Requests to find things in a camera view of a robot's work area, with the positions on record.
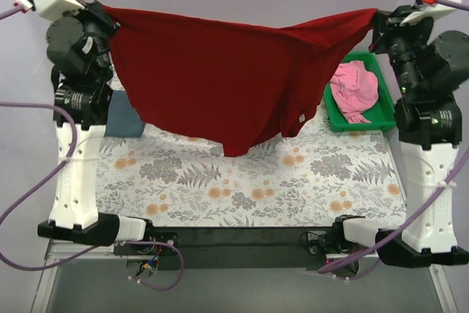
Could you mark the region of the red t-shirt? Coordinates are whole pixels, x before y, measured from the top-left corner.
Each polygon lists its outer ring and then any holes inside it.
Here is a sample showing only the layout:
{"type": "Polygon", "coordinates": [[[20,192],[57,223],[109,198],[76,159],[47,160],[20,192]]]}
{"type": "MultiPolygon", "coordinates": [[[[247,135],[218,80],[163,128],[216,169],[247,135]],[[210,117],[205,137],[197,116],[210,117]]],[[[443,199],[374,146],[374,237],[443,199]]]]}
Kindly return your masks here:
{"type": "Polygon", "coordinates": [[[140,118],[220,143],[227,157],[314,117],[336,68],[372,29],[376,9],[272,28],[107,7],[117,77],[140,118]]]}

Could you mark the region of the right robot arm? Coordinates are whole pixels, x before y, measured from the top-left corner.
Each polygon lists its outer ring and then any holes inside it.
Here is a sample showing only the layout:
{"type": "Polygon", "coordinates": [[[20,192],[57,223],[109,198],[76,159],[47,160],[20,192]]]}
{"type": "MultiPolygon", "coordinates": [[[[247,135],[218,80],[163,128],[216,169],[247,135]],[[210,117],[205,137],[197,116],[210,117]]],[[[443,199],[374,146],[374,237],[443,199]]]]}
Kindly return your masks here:
{"type": "Polygon", "coordinates": [[[394,116],[407,172],[406,219],[390,229],[340,216],[328,236],[337,251],[360,245],[401,268],[468,263],[454,235],[451,184],[468,159],[459,155],[462,112],[454,98],[468,79],[468,36],[451,30],[431,38],[436,19],[416,5],[374,16],[369,50],[388,56],[402,94],[394,116]]]}

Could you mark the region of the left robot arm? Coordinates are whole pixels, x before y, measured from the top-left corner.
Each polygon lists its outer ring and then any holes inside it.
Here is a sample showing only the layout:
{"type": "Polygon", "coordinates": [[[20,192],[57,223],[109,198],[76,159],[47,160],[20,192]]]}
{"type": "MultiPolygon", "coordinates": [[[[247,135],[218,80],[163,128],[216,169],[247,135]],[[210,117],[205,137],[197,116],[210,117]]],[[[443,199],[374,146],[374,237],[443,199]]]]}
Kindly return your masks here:
{"type": "Polygon", "coordinates": [[[53,114],[59,142],[56,195],[37,234],[91,246],[130,241],[148,254],[156,237],[142,218],[101,213],[96,205],[96,174],[113,94],[109,40],[119,26],[103,5],[82,0],[35,0],[38,14],[50,21],[47,57],[53,63],[53,114]]]}

